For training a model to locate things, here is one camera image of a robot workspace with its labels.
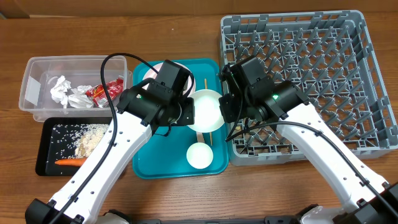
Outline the white bowl with nuts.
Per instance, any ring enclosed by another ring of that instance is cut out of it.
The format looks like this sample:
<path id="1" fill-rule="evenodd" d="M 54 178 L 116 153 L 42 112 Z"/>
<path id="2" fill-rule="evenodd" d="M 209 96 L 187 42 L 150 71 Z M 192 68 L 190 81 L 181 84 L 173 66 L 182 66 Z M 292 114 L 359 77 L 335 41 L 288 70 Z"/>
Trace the white bowl with nuts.
<path id="1" fill-rule="evenodd" d="M 224 125 L 219 99 L 221 95 L 209 89 L 198 90 L 190 95 L 194 102 L 194 123 L 188 127 L 199 133 L 210 133 Z"/>

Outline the small white round cup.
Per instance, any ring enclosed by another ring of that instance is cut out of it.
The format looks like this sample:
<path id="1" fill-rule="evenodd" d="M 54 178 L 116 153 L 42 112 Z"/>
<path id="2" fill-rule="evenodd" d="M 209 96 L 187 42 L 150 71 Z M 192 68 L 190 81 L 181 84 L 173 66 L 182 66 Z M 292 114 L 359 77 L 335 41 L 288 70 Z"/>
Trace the small white round cup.
<path id="1" fill-rule="evenodd" d="M 205 169 L 213 161 L 211 147 L 203 142 L 196 142 L 187 149 L 187 161 L 195 169 Z"/>

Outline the large white tissue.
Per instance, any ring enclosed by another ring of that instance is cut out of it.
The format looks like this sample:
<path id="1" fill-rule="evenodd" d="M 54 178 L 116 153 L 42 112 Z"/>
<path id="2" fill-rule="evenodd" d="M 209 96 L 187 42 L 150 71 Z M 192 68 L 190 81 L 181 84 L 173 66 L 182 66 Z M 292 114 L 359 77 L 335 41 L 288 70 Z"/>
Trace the large white tissue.
<path id="1" fill-rule="evenodd" d="M 92 88 L 91 85 L 80 85 L 72 88 L 72 94 L 68 95 L 68 103 L 72 108 L 92 108 L 94 103 L 91 98 L 86 95 L 86 92 Z"/>

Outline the orange carrot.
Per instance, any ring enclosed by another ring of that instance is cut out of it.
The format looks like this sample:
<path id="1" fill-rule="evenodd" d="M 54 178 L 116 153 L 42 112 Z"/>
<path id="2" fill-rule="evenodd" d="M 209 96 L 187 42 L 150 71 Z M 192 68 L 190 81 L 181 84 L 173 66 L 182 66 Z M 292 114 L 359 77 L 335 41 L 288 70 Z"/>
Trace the orange carrot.
<path id="1" fill-rule="evenodd" d="M 70 159 L 60 159 L 55 161 L 56 165 L 59 166 L 75 166 L 81 167 L 86 161 L 86 158 L 70 158 Z"/>

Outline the small white tissue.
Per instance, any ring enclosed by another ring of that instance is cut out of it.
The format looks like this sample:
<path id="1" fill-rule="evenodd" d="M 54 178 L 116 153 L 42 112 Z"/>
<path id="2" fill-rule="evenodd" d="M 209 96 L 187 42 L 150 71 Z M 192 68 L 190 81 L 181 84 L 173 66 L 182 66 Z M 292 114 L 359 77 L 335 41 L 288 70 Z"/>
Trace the small white tissue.
<path id="1" fill-rule="evenodd" d="M 63 108 L 67 108 L 68 96 L 67 92 L 71 88 L 71 82 L 66 80 L 62 75 L 58 78 L 55 86 L 50 90 L 51 97 L 54 102 L 60 103 Z"/>

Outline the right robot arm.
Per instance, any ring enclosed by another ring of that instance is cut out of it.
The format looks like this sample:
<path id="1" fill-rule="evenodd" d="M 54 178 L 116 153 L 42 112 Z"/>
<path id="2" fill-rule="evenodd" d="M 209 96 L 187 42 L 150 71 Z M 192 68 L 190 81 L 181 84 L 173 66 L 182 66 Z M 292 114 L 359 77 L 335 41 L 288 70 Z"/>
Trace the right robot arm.
<path id="1" fill-rule="evenodd" d="M 292 223 L 397 223 L 397 185 L 359 160 L 292 82 L 276 85 L 265 74 L 248 79 L 229 70 L 220 79 L 229 88 L 219 99 L 224 120 L 251 117 L 258 109 L 257 128 L 270 126 L 301 150 L 339 198 L 341 208 L 312 205 Z"/>

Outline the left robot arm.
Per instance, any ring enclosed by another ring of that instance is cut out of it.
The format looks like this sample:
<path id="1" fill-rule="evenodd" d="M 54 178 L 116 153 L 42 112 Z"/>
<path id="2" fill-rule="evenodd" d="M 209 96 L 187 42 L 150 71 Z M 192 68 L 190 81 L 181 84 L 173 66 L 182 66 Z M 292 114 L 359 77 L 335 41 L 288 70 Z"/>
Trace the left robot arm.
<path id="1" fill-rule="evenodd" d="M 135 153 L 160 126 L 193 124 L 193 99 L 182 88 L 136 85 L 120 97 L 99 144 L 74 176 L 44 203 L 33 200 L 27 223 L 130 223 L 130 218 L 101 207 Z"/>

